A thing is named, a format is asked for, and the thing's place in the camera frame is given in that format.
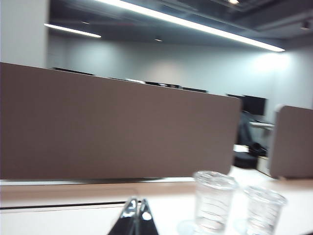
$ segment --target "ceiling light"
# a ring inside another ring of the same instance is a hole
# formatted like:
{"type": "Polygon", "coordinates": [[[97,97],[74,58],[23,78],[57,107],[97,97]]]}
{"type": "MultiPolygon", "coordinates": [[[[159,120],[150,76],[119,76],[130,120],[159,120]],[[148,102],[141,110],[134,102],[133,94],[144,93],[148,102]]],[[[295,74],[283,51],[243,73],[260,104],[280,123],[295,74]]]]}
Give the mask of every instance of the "ceiling light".
{"type": "Polygon", "coordinates": [[[235,41],[239,41],[242,43],[250,44],[250,45],[253,45],[256,47],[261,47],[264,49],[277,51],[277,52],[284,51],[284,49],[281,49],[279,47],[275,47],[275,46],[272,46],[272,45],[269,45],[266,43],[261,43],[261,42],[258,42],[256,40],[250,39],[250,38],[239,36],[239,35],[236,35],[233,33],[228,33],[228,32],[225,32],[225,31],[222,31],[219,29],[215,29],[215,28],[211,28],[211,27],[199,24],[199,23],[187,21],[187,20],[175,17],[175,16],[170,16],[170,15],[167,15],[167,14],[164,14],[164,13],[161,13],[158,11],[154,11],[154,10],[142,7],[142,6],[134,5],[134,4],[131,4],[131,3],[128,3],[125,1],[121,1],[121,0],[96,0],[96,1],[100,1],[103,3],[109,4],[109,5],[114,5],[114,6],[123,8],[123,9],[134,11],[134,12],[137,12],[139,14],[150,16],[150,17],[160,19],[163,21],[171,22],[174,24],[179,24],[179,25],[182,25],[182,26],[185,26],[188,28],[193,28],[193,29],[196,29],[196,30],[199,30],[202,32],[211,33],[211,34],[215,34],[215,35],[218,35],[221,37],[225,37],[225,38],[229,38],[229,39],[232,39],[235,41]]]}
{"type": "Polygon", "coordinates": [[[48,24],[48,23],[46,23],[44,25],[47,26],[47,27],[50,27],[50,28],[63,30],[63,31],[71,32],[71,33],[78,33],[78,34],[82,34],[82,35],[86,35],[86,36],[90,36],[90,37],[94,37],[94,38],[101,38],[100,35],[93,34],[93,33],[87,33],[87,32],[79,31],[79,30],[76,30],[76,29],[64,28],[64,27],[61,27],[61,26],[56,26],[56,25],[48,24]]]}
{"type": "Polygon", "coordinates": [[[238,3],[239,3],[238,0],[228,0],[228,1],[229,1],[229,3],[231,3],[231,4],[238,4],[238,3]]]}
{"type": "Polygon", "coordinates": [[[301,29],[303,29],[303,30],[309,30],[309,29],[310,29],[310,22],[304,21],[304,22],[302,23],[301,29]]]}
{"type": "Polygon", "coordinates": [[[157,41],[157,42],[163,42],[163,40],[161,39],[161,36],[156,36],[155,41],[157,41]]]}

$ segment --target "black monitor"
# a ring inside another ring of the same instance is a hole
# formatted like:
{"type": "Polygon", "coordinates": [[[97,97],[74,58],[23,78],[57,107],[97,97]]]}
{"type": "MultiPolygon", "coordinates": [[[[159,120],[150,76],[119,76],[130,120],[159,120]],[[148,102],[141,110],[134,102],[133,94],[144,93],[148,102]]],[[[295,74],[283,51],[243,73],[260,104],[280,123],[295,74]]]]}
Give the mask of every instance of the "black monitor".
{"type": "Polygon", "coordinates": [[[253,115],[264,115],[265,98],[245,95],[245,110],[253,115]]]}
{"type": "Polygon", "coordinates": [[[182,89],[183,89],[183,90],[187,90],[187,91],[193,91],[193,92],[208,93],[208,91],[206,91],[206,90],[195,89],[195,88],[189,88],[189,87],[183,87],[182,89]]]}
{"type": "Polygon", "coordinates": [[[145,82],[145,83],[149,85],[160,86],[160,87],[171,87],[171,88],[177,88],[177,89],[181,88],[180,85],[168,84],[168,83],[159,83],[159,82],[145,82]]]}

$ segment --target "desk partition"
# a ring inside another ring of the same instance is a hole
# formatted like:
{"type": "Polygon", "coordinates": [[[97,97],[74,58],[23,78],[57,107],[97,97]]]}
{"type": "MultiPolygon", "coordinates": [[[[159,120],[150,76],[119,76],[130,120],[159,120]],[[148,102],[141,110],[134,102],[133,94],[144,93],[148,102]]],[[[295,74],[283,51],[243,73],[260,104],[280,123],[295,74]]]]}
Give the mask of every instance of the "desk partition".
{"type": "Polygon", "coordinates": [[[1,178],[228,173],[239,113],[232,97],[1,63],[1,178]]]}
{"type": "Polygon", "coordinates": [[[283,106],[276,115],[269,172],[273,177],[313,177],[313,110],[283,106]]]}

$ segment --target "clear plastic cup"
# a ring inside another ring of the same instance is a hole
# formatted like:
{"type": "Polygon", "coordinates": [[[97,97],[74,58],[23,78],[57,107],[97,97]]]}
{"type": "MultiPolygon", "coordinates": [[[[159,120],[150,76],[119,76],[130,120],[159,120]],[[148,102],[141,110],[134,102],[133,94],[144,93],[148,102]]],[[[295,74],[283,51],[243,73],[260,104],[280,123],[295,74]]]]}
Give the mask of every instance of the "clear plastic cup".
{"type": "Polygon", "coordinates": [[[238,187],[233,177],[214,172],[198,171],[193,175],[197,182],[197,230],[204,234],[222,233],[225,230],[234,190],[238,187]]]}
{"type": "Polygon", "coordinates": [[[247,187],[244,192],[249,198],[247,235],[274,234],[282,206],[287,200],[275,191],[259,187],[247,187]]]}

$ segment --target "desk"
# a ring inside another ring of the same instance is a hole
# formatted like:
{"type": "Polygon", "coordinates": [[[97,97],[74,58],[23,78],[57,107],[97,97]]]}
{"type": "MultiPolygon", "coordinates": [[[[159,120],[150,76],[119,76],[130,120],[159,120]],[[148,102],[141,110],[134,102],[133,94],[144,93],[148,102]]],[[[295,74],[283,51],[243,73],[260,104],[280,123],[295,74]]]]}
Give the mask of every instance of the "desk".
{"type": "Polygon", "coordinates": [[[254,122],[254,121],[251,121],[250,125],[252,127],[264,128],[264,129],[273,129],[275,126],[274,124],[271,124],[271,123],[254,122]]]}
{"type": "MultiPolygon", "coordinates": [[[[232,167],[230,175],[240,187],[259,185],[288,199],[276,235],[301,235],[313,231],[313,180],[279,181],[257,170],[232,167]]],[[[178,230],[194,216],[195,182],[183,178],[149,182],[88,185],[1,186],[1,206],[51,205],[125,201],[131,195],[146,197],[160,235],[182,235],[178,230]]],[[[1,210],[2,235],[105,235],[123,204],[1,210]]],[[[240,235],[247,199],[236,191],[225,235],[240,235]]]]}

